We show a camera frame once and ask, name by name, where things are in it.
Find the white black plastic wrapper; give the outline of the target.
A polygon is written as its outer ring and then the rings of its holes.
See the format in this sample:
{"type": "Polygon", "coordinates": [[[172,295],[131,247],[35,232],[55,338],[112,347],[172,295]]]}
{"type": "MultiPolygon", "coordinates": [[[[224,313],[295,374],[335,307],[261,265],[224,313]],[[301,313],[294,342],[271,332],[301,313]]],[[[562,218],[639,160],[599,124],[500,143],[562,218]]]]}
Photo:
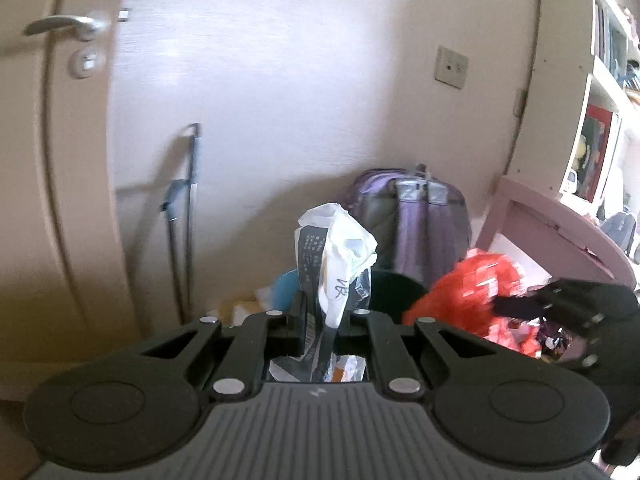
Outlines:
{"type": "Polygon", "coordinates": [[[297,290],[307,296],[305,353],[277,358],[277,382],[360,382],[366,360],[337,350],[337,330],[348,310],[367,309],[378,242],[345,208],[326,203],[307,210],[294,233],[297,290]]]}

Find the red shiny snack bag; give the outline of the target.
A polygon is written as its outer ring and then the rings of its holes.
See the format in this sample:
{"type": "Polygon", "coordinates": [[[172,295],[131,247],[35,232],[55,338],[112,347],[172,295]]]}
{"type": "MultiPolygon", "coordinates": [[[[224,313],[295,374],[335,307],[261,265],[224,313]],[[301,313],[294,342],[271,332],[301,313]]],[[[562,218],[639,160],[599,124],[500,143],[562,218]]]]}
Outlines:
{"type": "Polygon", "coordinates": [[[538,326],[495,314],[496,297],[525,292],[520,269],[506,255],[471,249],[402,315],[410,326],[418,318],[434,318],[531,358],[541,356],[538,326]]]}

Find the pink wooden desk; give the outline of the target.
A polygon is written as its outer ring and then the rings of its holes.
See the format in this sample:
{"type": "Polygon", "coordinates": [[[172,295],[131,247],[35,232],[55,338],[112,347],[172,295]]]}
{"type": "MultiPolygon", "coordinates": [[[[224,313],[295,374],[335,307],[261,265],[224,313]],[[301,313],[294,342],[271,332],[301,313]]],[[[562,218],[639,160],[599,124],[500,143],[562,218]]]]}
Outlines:
{"type": "Polygon", "coordinates": [[[637,285],[631,262],[602,230],[508,177],[498,183],[475,247],[487,252],[498,234],[554,278],[637,285]]]}

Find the purple grey backpack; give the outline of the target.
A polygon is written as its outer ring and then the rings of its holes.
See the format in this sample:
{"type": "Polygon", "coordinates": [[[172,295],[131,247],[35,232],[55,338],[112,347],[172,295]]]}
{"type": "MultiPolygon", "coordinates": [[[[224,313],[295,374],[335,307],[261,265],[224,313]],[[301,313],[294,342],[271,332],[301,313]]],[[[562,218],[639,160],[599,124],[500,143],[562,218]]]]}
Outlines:
{"type": "Polygon", "coordinates": [[[378,242],[375,267],[431,288],[465,258],[472,230],[463,194],[425,166],[369,169],[341,205],[378,242]]]}

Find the grey metal crutch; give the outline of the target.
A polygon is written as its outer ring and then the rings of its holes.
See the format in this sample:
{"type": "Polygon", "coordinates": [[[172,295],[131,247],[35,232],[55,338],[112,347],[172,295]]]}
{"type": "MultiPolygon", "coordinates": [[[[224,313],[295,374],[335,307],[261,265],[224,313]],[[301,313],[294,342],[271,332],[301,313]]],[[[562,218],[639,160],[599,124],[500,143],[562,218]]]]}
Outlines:
{"type": "Polygon", "coordinates": [[[195,208],[202,125],[199,122],[188,125],[186,138],[189,140],[186,176],[170,182],[160,204],[166,223],[172,292],[181,325],[189,323],[193,314],[195,208]]]}

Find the beige wooden door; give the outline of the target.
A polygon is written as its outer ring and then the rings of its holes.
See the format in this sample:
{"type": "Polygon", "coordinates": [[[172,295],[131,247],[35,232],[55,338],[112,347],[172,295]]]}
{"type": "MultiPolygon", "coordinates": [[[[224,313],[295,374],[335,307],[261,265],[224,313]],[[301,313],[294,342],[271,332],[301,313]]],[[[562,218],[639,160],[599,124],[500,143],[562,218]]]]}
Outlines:
{"type": "Polygon", "coordinates": [[[140,336],[116,218],[110,90],[122,0],[1,0],[1,396],[23,401],[49,377],[140,336]],[[106,16],[88,42],[27,37],[54,14],[106,16]],[[77,50],[105,64],[68,72],[77,50]]]}

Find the white bookshelf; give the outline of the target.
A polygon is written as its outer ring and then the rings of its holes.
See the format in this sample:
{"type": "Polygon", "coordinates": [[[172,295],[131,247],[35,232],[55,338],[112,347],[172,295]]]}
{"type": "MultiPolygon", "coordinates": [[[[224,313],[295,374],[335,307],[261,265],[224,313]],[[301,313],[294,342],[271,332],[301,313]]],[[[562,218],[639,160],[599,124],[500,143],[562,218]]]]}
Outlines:
{"type": "Polygon", "coordinates": [[[638,58],[629,16],[616,0],[540,0],[532,78],[508,177],[594,214],[630,117],[624,85],[629,62],[638,58]]]}

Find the silver door lock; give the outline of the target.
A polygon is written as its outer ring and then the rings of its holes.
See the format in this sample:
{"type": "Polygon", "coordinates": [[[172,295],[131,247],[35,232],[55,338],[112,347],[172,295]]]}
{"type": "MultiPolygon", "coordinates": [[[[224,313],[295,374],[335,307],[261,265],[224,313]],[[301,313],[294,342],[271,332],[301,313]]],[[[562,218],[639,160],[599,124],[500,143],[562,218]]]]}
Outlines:
{"type": "Polygon", "coordinates": [[[97,47],[86,47],[75,51],[68,60],[68,72],[75,79],[87,79],[102,70],[105,54],[97,47]]]}

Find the beige wall switch plate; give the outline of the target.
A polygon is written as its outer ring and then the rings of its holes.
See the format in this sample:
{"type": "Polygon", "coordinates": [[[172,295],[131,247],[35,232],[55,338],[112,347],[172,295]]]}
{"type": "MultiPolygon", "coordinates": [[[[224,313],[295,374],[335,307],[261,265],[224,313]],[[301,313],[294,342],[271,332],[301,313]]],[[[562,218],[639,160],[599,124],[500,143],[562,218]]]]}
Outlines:
{"type": "Polygon", "coordinates": [[[446,47],[439,46],[434,78],[442,84],[462,90],[468,76],[469,58],[446,47]]]}

